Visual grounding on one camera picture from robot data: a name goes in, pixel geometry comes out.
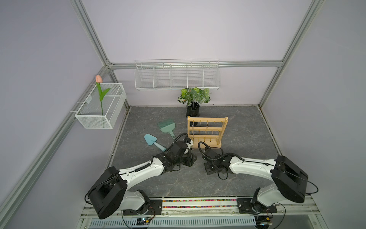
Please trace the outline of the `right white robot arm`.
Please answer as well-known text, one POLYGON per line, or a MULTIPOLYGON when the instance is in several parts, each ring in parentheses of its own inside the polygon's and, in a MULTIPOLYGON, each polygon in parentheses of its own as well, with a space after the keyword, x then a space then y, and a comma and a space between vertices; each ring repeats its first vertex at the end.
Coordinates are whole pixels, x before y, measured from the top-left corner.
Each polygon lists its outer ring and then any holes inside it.
POLYGON ((309 184, 308 175, 293 161, 278 155, 275 159, 252 159, 234 153, 218 153, 218 148, 206 146, 199 150, 206 161, 207 174, 246 174, 270 180, 264 188, 257 188, 252 198, 238 198, 241 214, 258 215, 277 212, 275 204, 289 200, 304 203, 309 184))

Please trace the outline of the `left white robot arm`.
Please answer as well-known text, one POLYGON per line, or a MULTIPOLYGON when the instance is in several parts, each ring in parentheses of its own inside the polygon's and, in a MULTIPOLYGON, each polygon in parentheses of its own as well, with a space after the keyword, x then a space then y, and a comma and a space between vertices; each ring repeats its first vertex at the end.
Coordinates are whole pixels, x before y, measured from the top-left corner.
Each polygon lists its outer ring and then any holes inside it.
POLYGON ((151 160, 128 169, 107 168, 86 194, 89 204, 99 219, 106 219, 120 207, 138 214, 147 213, 150 199, 141 189, 130 191, 135 185, 167 172, 176 172, 181 165, 191 167, 197 160, 192 153, 193 140, 174 141, 164 152, 151 160))

